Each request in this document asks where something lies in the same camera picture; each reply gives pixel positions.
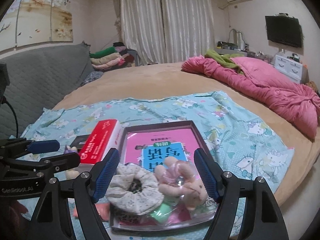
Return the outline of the blossom wall painting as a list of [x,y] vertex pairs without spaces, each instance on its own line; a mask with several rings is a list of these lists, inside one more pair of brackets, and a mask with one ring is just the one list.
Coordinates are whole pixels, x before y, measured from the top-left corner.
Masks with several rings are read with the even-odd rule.
[[15,0],[1,20],[1,51],[72,41],[71,0]]

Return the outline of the folded clothes stack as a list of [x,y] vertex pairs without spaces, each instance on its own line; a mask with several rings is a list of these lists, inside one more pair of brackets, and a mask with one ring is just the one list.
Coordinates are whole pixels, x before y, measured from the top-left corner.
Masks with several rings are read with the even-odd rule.
[[123,42],[115,42],[111,47],[90,53],[89,57],[93,68],[101,72],[136,67],[140,64],[138,53],[127,48]]

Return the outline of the red tissue pack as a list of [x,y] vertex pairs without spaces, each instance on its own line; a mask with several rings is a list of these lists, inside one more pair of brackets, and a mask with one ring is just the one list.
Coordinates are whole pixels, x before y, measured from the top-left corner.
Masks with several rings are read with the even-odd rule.
[[117,119],[99,121],[80,150],[80,164],[102,161],[110,148],[119,148],[123,128]]

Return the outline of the pink plush flower bear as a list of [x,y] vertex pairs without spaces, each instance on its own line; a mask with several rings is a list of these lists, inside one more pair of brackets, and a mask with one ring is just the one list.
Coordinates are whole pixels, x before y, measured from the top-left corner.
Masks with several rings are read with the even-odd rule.
[[195,210],[205,203],[208,193],[193,165],[188,161],[175,157],[166,157],[163,165],[154,169],[158,180],[158,190],[168,197],[182,197],[185,207],[189,211]]

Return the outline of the purple tray with pink book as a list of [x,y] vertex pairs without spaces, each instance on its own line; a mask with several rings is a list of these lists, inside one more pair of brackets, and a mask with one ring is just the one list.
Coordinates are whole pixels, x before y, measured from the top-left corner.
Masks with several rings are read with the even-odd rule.
[[[127,127],[120,144],[119,164],[136,164],[154,173],[157,165],[163,165],[166,157],[188,161],[193,165],[197,178],[200,175],[194,164],[194,152],[207,145],[192,121]],[[165,224],[156,223],[150,213],[138,216],[122,211],[110,203],[110,225],[114,230],[167,231],[187,228],[212,220],[216,204],[209,196],[204,204],[189,211],[182,197],[164,195],[163,203],[172,206],[172,213]]]

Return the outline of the Hello Kitty blue bedsheet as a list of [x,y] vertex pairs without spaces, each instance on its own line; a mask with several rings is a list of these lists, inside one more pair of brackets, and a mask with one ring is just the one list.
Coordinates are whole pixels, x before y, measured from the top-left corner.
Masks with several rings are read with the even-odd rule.
[[192,121],[223,170],[248,180],[262,176],[272,191],[279,187],[295,153],[259,116],[222,91],[44,109],[22,136],[36,141],[55,139],[66,146],[105,119],[117,119],[123,127]]

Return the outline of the black wall television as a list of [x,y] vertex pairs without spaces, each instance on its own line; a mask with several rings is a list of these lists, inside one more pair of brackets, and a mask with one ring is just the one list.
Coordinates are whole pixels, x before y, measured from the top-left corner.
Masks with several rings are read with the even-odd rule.
[[265,16],[267,39],[269,41],[302,48],[303,33],[299,20],[287,16]]

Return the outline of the green packaged item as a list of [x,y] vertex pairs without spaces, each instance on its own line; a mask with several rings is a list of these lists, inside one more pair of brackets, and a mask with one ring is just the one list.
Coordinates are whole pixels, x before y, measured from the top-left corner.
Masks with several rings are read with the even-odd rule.
[[158,224],[165,224],[172,213],[172,206],[162,203],[150,213],[150,217]]

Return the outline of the white curtains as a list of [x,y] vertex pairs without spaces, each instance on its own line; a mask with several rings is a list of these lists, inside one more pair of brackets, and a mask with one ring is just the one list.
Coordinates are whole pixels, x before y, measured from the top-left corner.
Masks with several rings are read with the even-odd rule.
[[181,62],[214,46],[211,0],[120,0],[120,24],[143,64]]

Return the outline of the white floral fabric scrunchie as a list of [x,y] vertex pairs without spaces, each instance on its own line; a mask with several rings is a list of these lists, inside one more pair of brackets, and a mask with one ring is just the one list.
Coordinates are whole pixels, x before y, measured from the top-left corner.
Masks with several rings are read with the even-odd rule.
[[138,216],[150,213],[164,199],[154,173],[136,164],[118,165],[105,197],[118,209]]

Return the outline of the cream plush toy purple bow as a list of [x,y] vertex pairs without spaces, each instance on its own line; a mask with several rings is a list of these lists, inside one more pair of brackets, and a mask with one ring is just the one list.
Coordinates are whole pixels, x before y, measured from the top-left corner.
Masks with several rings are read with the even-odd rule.
[[[64,154],[78,154],[78,149],[73,146],[66,145],[64,149]],[[68,158],[68,169],[65,171],[65,176],[67,180],[75,179],[80,172],[78,171],[79,164],[76,164],[75,157]]]

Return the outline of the tan round mattress cover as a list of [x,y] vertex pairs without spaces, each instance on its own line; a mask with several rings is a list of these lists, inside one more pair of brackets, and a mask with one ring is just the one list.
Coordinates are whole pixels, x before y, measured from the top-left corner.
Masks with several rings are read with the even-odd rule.
[[103,76],[66,95],[54,109],[70,109],[112,99],[162,99],[195,93],[222,90],[240,106],[261,117],[282,139],[294,147],[295,154],[275,197],[282,205],[305,189],[319,156],[319,137],[310,141],[289,122],[263,104],[256,102],[227,85],[201,75],[181,70],[180,63],[155,64],[105,72]]

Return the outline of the green blanket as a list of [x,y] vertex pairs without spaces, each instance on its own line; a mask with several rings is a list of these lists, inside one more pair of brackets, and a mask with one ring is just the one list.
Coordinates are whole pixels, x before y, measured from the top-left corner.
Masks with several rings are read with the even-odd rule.
[[214,59],[218,64],[225,68],[233,69],[240,75],[244,75],[241,68],[232,60],[234,57],[244,57],[242,54],[223,54],[220,55],[213,49],[208,49],[204,55],[205,58]]

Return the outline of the pink quilted comforter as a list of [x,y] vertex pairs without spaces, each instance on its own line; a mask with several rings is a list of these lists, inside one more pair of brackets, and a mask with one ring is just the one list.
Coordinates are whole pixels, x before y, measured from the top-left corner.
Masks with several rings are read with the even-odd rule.
[[251,57],[232,60],[244,75],[225,68],[214,59],[195,56],[182,70],[220,81],[274,111],[309,139],[315,139],[319,120],[319,96],[309,86],[294,83],[270,64]]

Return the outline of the white drawer cabinet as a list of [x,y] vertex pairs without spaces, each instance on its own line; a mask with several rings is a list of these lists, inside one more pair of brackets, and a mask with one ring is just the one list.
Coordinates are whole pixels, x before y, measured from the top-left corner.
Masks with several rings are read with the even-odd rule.
[[274,56],[274,68],[286,75],[291,81],[303,84],[306,80],[307,69],[299,62],[284,56]]

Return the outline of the gray quilted headboard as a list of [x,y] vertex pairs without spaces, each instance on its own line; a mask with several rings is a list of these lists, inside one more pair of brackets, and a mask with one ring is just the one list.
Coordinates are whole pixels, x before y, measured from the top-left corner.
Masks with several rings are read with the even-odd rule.
[[4,96],[13,107],[1,106],[1,138],[22,134],[43,113],[76,90],[93,72],[90,46],[43,47],[7,56],[10,85]]

